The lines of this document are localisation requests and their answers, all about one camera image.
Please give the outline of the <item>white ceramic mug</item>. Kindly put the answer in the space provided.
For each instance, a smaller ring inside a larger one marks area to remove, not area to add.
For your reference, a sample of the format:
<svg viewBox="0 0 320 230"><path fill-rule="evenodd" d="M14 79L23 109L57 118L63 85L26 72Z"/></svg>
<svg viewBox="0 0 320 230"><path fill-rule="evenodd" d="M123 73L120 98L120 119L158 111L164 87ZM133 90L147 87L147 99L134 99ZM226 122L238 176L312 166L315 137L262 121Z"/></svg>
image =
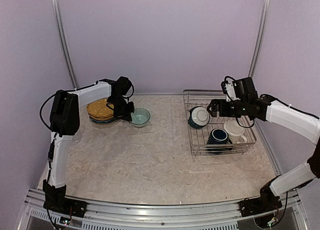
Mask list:
<svg viewBox="0 0 320 230"><path fill-rule="evenodd" d="M224 130L228 134L229 140L234 144L247 143L248 139L245 137L245 129L235 121L229 120L223 125Z"/></svg>

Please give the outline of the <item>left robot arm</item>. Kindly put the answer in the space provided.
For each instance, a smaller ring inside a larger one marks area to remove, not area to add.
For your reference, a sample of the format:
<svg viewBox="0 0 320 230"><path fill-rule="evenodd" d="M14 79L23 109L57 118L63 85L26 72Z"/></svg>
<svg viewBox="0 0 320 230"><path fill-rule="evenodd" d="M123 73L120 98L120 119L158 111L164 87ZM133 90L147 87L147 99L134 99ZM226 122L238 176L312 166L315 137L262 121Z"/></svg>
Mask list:
<svg viewBox="0 0 320 230"><path fill-rule="evenodd" d="M124 76L116 81L98 80L95 83L74 90L58 90L53 99L49 116L50 147L48 151L47 177L42 183L45 193L44 208L47 210L83 217L87 203L66 197L67 153L73 136L80 128L80 108L102 98L113 105L117 119L131 120L134 104L127 95L134 90L132 82Z"/></svg>

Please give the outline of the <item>dark teal bowl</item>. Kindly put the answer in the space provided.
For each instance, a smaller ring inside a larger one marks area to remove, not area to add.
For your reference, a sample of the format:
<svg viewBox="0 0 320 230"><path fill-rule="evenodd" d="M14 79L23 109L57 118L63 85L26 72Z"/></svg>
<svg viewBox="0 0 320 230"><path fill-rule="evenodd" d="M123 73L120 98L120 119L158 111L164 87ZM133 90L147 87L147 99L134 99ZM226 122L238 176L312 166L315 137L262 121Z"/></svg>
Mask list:
<svg viewBox="0 0 320 230"><path fill-rule="evenodd" d="M189 110L188 124L193 129L202 129L210 121L208 111L201 106L195 106Z"/></svg>

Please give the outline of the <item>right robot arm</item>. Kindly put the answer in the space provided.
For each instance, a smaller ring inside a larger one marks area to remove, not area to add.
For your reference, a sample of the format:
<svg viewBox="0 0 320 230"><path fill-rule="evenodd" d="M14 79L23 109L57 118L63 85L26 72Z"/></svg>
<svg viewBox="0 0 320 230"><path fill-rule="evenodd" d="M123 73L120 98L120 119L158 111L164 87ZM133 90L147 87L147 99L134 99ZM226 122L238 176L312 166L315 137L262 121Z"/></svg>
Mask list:
<svg viewBox="0 0 320 230"><path fill-rule="evenodd" d="M320 119L288 105L278 98L262 94L259 98L243 97L227 101L213 99L207 106L212 117L247 116L251 120L259 119L276 124L296 133L298 139L307 145L314 145L314 152L305 161L292 170L272 179L260 189L257 198L243 200L239 204L243 215L252 215L256 211L266 212L282 206L280 196L294 188L304 187L320 176Z"/></svg>

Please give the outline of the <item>dark blue mug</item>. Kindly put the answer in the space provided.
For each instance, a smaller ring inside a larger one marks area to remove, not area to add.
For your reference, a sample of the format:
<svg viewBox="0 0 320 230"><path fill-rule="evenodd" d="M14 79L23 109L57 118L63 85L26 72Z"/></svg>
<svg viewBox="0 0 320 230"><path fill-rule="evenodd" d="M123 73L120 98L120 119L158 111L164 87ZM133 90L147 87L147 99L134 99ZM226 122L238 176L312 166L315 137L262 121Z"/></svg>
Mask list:
<svg viewBox="0 0 320 230"><path fill-rule="evenodd" d="M229 139L228 133L224 129L215 128L209 134L207 145L217 144L233 144L233 142Z"/></svg>

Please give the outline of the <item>yellow polka dot plate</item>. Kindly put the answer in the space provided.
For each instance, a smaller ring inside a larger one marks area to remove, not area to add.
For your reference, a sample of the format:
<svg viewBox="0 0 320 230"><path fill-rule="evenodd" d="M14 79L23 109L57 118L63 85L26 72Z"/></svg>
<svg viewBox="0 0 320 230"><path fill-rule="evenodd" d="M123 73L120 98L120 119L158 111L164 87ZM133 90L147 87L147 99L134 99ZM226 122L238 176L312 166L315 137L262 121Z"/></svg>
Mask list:
<svg viewBox="0 0 320 230"><path fill-rule="evenodd" d="M112 118L114 117L114 111L110 109L100 109L100 110L93 110L91 112L88 112L89 116L92 116L97 119L102 119L102 118Z"/></svg>
<svg viewBox="0 0 320 230"><path fill-rule="evenodd" d="M87 112L91 112L93 110L100 110L100 109L103 109L103 108L113 110L113 108L114 108L113 104L111 104L108 107L107 103L108 103L108 99L107 98L100 99L100 100L97 100L97 101L94 101L94 102L88 104L86 106L86 110L87 110Z"/></svg>

